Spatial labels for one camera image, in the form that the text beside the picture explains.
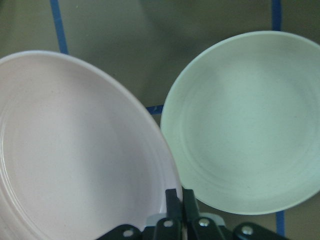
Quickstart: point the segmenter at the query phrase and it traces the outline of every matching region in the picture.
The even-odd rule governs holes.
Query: blue tape
[[[282,7],[281,0],[272,0],[272,30],[281,31]]]
[[[275,214],[276,218],[276,233],[285,236],[285,211],[278,211]]]
[[[148,106],[146,109],[151,115],[161,114],[162,109],[164,108],[163,105],[157,105],[157,106]]]
[[[51,11],[53,15],[53,21],[55,26],[55,32],[58,39],[59,49],[62,54],[69,54],[67,41],[65,37],[64,26],[62,23],[59,1],[58,0],[50,0]]]

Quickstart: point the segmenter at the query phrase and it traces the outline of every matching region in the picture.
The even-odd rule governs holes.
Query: blue line
[[[161,114],[162,109],[164,108],[163,105],[157,105],[157,106],[148,106],[146,109],[151,115]]]
[[[276,218],[276,232],[281,236],[285,236],[285,211],[278,211],[275,213]]]
[[[281,31],[282,6],[281,0],[272,0],[272,30]]]
[[[65,37],[64,26],[62,23],[59,1],[58,0],[50,0],[51,11],[54,20],[55,32],[58,39],[59,49],[62,54],[69,54],[67,41]]]

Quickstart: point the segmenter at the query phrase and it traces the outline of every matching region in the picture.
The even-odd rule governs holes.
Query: silver bolt
[[[163,226],[165,226],[166,228],[170,228],[174,225],[174,222],[172,220],[167,220],[164,221]]]
[[[210,224],[210,221],[207,218],[201,218],[199,220],[199,225],[201,227],[208,227],[209,224]]]
[[[250,227],[250,226],[243,226],[243,227],[241,228],[241,231],[242,231],[242,233],[245,234],[245,235],[252,235],[252,234],[254,233],[254,230],[253,230],[252,227]]]
[[[134,231],[132,231],[131,229],[125,230],[125,231],[123,232],[123,236],[124,236],[125,238],[129,238],[129,237],[131,237],[133,234],[134,234]]]

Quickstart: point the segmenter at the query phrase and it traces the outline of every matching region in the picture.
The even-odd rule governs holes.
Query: plate
[[[141,230],[181,184],[146,109],[74,57],[27,51],[0,60],[0,239],[96,239]]]
[[[244,215],[293,207],[320,190],[320,46],[257,31],[215,44],[178,76],[161,130],[182,185]]]

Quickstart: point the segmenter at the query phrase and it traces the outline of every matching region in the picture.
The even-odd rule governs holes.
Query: metal screw
[[[201,227],[208,227],[209,224],[210,224],[210,221],[207,218],[201,218],[199,220],[199,225]]]
[[[123,232],[123,236],[124,236],[125,238],[129,238],[129,237],[131,237],[133,234],[134,234],[134,231],[132,231],[131,229],[125,230],[125,231]]]
[[[164,221],[163,226],[165,226],[166,228],[170,228],[174,225],[174,222],[172,220],[167,220]]]
[[[253,228],[250,227],[250,226],[243,226],[243,227],[241,228],[241,231],[242,231],[242,233],[245,234],[245,235],[252,235],[252,234],[254,233]]]

